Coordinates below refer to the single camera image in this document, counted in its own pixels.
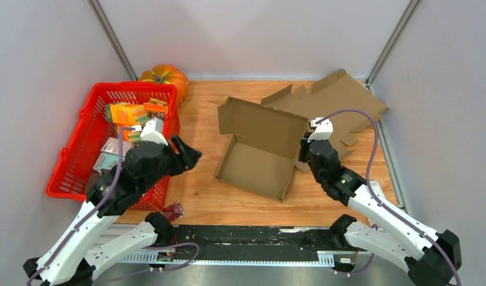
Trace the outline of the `brown cardboard box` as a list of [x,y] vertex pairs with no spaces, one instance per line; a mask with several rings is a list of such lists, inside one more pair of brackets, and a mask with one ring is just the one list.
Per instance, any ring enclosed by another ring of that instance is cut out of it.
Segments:
[[229,134],[230,140],[215,178],[283,201],[308,119],[234,97],[217,113],[219,132]]

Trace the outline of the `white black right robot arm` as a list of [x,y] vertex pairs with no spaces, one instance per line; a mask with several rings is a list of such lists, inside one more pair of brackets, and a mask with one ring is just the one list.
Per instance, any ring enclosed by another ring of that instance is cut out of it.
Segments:
[[327,139],[300,141],[299,160],[307,163],[327,196],[379,226],[372,229],[350,215],[331,226],[331,244],[368,250],[403,270],[415,285],[450,285],[462,266],[459,237],[446,229],[438,232],[403,212],[371,190],[365,178],[343,166]]

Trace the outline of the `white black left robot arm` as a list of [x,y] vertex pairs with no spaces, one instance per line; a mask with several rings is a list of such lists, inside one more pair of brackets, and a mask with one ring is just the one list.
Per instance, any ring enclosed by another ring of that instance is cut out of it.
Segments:
[[119,162],[92,185],[86,200],[63,235],[43,256],[27,260],[23,269],[30,285],[91,285],[109,267],[143,247],[165,247],[173,226],[161,212],[149,213],[131,231],[108,243],[94,242],[128,208],[163,178],[193,169],[202,152],[177,135],[142,141],[123,152]]

